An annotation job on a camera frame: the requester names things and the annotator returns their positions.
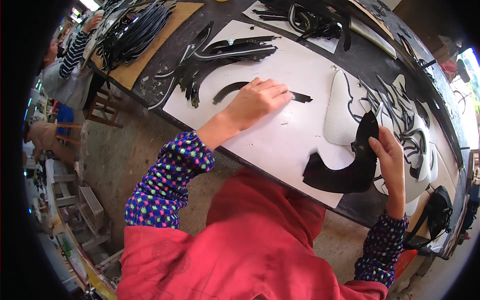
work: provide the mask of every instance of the woman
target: woman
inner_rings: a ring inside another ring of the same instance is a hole
[[[43,121],[24,125],[24,143],[32,141],[32,158],[37,163],[43,151],[52,151],[64,164],[72,166],[77,171],[78,162],[75,161],[75,150],[60,143],[55,137],[55,124]]]
[[[74,110],[88,109],[105,82],[89,68],[80,70],[88,33],[101,19],[102,14],[98,14],[85,23],[63,58],[57,59],[58,45],[52,40],[40,66],[47,95]]]
[[[355,263],[355,280],[338,284],[313,252],[325,209],[247,169],[213,197],[196,237],[177,229],[186,184],[211,170],[215,148],[291,98],[285,84],[256,78],[199,130],[160,150],[125,206],[119,299],[385,299],[408,226],[402,147],[385,127],[369,143],[389,199]]]

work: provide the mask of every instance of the blue crate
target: blue crate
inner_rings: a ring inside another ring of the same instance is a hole
[[[58,123],[69,123],[73,122],[73,109],[68,106],[63,105],[60,103],[59,105],[59,112],[57,114],[57,122]],[[60,127],[57,128],[57,134],[65,135],[64,132],[65,128]],[[71,128],[67,128],[66,135],[70,135]]]

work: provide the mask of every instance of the stool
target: stool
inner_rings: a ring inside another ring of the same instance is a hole
[[[60,127],[64,128],[63,129],[64,134],[57,133],[57,128],[60,128]],[[79,141],[67,136],[67,128],[82,128],[82,125],[78,123],[70,123],[70,122],[68,123],[57,122],[57,120],[55,120],[55,137],[58,139],[70,142],[72,144],[79,145],[80,144]]]
[[[118,124],[115,122],[117,116],[120,112],[120,105],[118,103],[112,101],[112,99],[120,100],[120,97],[112,95],[109,91],[104,89],[100,89],[98,93],[107,96],[107,99],[100,97],[99,95],[95,95],[95,99],[90,106],[88,114],[86,115],[86,120],[92,120],[94,122],[102,123],[105,125],[110,125],[118,128],[123,128],[122,124]],[[99,110],[103,117],[99,117],[93,114],[94,110]]]

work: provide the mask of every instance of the black bag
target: black bag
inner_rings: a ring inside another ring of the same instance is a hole
[[[452,229],[450,228],[450,216],[452,215],[453,207],[450,196],[448,195],[447,189],[441,185],[435,189],[435,191],[430,195],[423,212],[415,224],[414,229],[408,235],[408,237],[403,241],[403,248],[407,250],[419,249],[431,241],[437,239],[440,236],[440,232],[445,229],[446,233],[449,233]],[[422,243],[420,245],[410,245],[408,242],[415,236],[419,231],[425,219],[428,217],[428,229],[430,232],[430,240],[428,242]]]

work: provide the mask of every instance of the striped sleeve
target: striped sleeve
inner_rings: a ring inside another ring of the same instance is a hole
[[[83,31],[80,31],[77,34],[77,37],[68,47],[67,53],[65,54],[63,61],[60,65],[60,77],[63,79],[68,78],[72,73],[75,66],[82,59],[82,54],[87,45],[87,34]]]

